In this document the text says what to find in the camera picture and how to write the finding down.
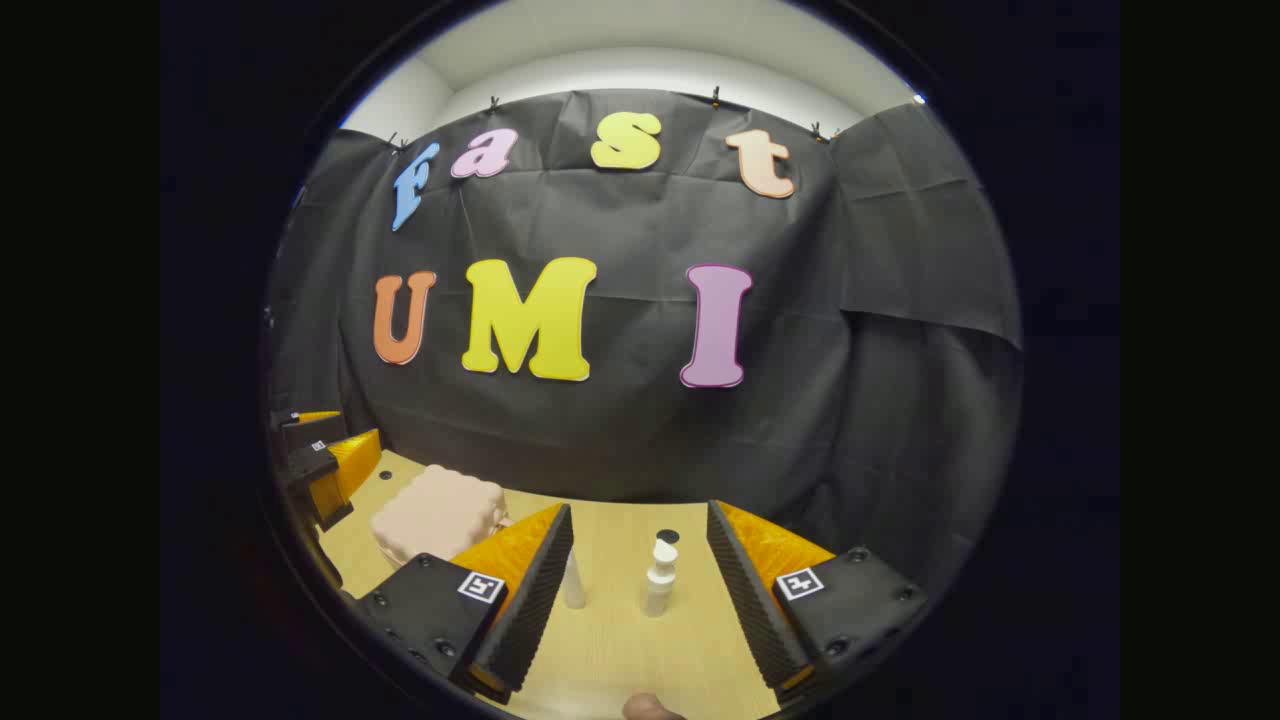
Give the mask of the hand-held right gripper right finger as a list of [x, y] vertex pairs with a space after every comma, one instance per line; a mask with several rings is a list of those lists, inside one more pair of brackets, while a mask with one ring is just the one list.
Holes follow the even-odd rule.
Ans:
[[785, 706], [869, 667], [928, 605], [864, 546], [833, 553], [719, 500], [707, 542], [765, 685]]

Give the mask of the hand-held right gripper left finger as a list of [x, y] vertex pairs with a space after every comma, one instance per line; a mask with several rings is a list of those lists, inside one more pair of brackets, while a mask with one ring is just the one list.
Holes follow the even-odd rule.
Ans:
[[499, 705], [522, 689], [573, 547], [553, 503], [453, 560], [419, 553], [356, 602], [412, 667]]

